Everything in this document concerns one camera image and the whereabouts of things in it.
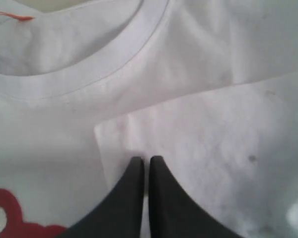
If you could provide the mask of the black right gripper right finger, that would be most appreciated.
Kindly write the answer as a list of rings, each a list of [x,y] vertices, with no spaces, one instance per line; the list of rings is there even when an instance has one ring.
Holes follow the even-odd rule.
[[[238,238],[185,192],[162,156],[149,165],[149,225],[152,238]]]

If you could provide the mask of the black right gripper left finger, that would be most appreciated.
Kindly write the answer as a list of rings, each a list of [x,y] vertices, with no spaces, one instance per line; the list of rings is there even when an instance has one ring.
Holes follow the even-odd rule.
[[[145,166],[133,157],[115,187],[59,238],[139,238],[145,189]]]

